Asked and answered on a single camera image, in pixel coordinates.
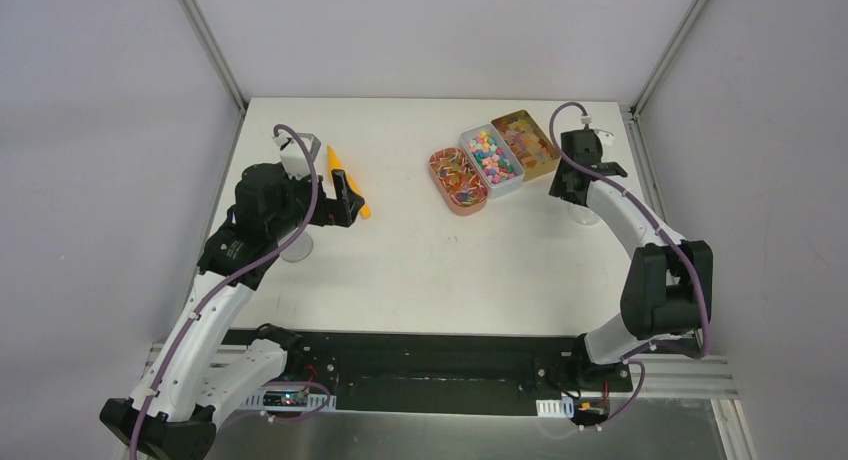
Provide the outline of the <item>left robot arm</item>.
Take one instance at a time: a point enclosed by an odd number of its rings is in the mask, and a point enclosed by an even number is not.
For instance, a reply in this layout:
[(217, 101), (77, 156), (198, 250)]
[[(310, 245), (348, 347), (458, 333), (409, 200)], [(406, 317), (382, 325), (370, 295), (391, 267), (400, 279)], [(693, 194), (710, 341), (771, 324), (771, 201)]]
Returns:
[(255, 390), (276, 379), (297, 382), (305, 358), (292, 349), (300, 335), (266, 324), (236, 361), (209, 366), (233, 321), (273, 263), (315, 226), (351, 226), (365, 201), (342, 169), (331, 172), (335, 195), (321, 176), (297, 178), (280, 163), (244, 170), (234, 202), (208, 238), (192, 290), (163, 352), (125, 398), (110, 398), (100, 422), (132, 456), (203, 459), (221, 424)]

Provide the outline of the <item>clear plastic jar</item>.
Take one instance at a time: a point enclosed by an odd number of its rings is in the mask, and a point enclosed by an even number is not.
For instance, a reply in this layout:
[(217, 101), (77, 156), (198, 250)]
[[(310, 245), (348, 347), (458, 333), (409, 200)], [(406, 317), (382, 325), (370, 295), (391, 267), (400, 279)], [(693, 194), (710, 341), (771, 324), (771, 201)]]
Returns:
[(600, 216), (594, 211), (577, 204), (568, 205), (568, 214), (575, 223), (581, 226), (594, 226), (601, 221)]

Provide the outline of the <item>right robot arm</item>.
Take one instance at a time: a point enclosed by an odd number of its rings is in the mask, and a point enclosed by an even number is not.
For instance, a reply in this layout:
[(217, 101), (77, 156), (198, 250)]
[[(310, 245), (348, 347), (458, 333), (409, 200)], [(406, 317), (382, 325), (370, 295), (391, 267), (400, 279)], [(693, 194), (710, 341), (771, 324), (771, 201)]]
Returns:
[(554, 378), (567, 390), (600, 390), (633, 355), (657, 344), (671, 348), (708, 325), (713, 251), (671, 229), (631, 191), (625, 170), (603, 161), (594, 130), (564, 132), (560, 142), (564, 157), (550, 196), (597, 215), (630, 259), (618, 314), (578, 336)]

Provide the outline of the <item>orange tray of lollipops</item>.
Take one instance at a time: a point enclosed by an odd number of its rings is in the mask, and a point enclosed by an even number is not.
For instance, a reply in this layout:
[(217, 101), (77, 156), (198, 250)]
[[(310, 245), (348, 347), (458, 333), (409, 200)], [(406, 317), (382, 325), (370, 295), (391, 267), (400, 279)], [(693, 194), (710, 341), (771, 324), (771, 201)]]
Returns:
[(458, 216), (479, 212), (488, 190), (468, 155), (459, 147), (438, 150), (428, 159), (428, 172), (449, 210)]

